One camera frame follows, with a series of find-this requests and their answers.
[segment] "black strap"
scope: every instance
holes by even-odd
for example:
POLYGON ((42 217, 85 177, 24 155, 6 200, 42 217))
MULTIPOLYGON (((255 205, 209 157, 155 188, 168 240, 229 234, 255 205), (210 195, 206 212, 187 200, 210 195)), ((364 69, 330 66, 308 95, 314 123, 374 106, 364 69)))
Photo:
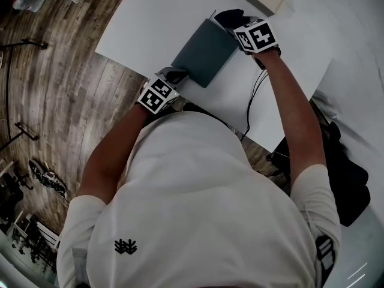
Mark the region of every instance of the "black strap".
POLYGON ((317 259, 322 267, 323 287, 335 265, 336 253, 334 250, 334 242, 330 237, 323 235, 318 237, 315 243, 317 248, 317 259))

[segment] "black and white marker cube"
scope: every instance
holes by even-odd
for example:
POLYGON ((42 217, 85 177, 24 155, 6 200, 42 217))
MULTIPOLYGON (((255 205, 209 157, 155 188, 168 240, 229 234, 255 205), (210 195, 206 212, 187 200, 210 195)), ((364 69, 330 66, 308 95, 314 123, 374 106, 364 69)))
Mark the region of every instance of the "black and white marker cube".
POLYGON ((265 19, 254 20, 234 30, 242 48, 258 53, 278 44, 271 24, 265 19))
POLYGON ((144 90, 138 102, 153 114, 168 108, 179 94, 164 81, 155 77, 144 85, 144 90))

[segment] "gray book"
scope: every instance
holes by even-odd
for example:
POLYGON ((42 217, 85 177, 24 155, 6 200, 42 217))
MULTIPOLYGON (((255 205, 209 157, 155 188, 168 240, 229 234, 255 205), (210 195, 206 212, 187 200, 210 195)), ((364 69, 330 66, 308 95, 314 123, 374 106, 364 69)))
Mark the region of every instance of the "gray book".
POLYGON ((172 62, 187 70, 191 79, 206 88, 238 48, 226 31, 206 19, 172 62))

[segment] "white table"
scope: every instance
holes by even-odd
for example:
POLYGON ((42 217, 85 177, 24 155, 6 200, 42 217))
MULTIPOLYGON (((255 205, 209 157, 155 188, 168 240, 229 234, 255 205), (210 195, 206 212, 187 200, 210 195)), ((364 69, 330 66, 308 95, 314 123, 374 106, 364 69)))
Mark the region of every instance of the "white table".
MULTIPOLYGON (((96 52, 146 77, 169 66, 195 30, 215 10, 240 8, 245 15, 264 15, 244 0, 123 0, 108 24, 96 52)), ((269 18, 282 58, 309 99, 331 62, 327 45, 286 3, 269 18)), ((246 109, 260 69, 239 50, 206 88, 188 82, 179 93, 229 125, 244 131, 246 109)), ((250 112, 248 137, 269 151, 284 138, 268 79, 250 112)))

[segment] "metal stand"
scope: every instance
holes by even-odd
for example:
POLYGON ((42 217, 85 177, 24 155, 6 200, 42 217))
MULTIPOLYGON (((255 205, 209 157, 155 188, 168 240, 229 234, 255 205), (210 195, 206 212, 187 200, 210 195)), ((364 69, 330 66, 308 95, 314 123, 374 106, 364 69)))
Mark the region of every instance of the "metal stand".
POLYGON ((34 136, 32 137, 28 132, 26 132, 21 126, 20 126, 20 123, 16 123, 15 126, 21 130, 21 132, 14 136, 13 138, 11 138, 7 143, 5 143, 2 147, 0 147, 0 152, 3 151, 10 143, 12 143, 13 141, 17 140, 20 136, 22 136, 23 134, 27 135, 32 141, 36 141, 38 140, 38 136, 34 136))
POLYGON ((22 43, 16 43, 16 44, 9 44, 9 45, 3 45, 0 46, 0 50, 10 48, 10 58, 8 61, 8 68, 7 68, 7 83, 5 85, 5 108, 7 111, 7 127, 8 127, 8 142, 4 144, 0 148, 0 152, 6 148, 10 143, 15 141, 18 137, 20 137, 23 134, 26 134, 31 140, 36 141, 38 139, 37 136, 32 137, 30 134, 28 134, 24 129, 21 128, 20 123, 16 123, 16 127, 20 129, 22 132, 20 132, 17 136, 15 136, 13 139, 11 138, 11 128, 10 128, 10 111, 9 111, 9 106, 8 106, 8 91, 9 91, 9 85, 10 85, 10 74, 11 74, 11 63, 12 63, 12 56, 13 56, 13 49, 17 46, 23 46, 23 45, 34 45, 37 47, 40 47, 41 50, 47 49, 47 44, 41 44, 41 43, 35 43, 33 41, 27 40, 27 39, 22 39, 22 43))
POLYGON ((17 162, 15 162, 15 164, 14 164, 13 173, 15 175, 14 180, 18 183, 19 186, 26 187, 29 190, 33 190, 34 189, 33 187, 30 187, 28 184, 26 184, 24 179, 26 177, 28 177, 28 174, 25 174, 25 175, 21 175, 20 174, 20 172, 19 172, 19 165, 17 164, 17 162))

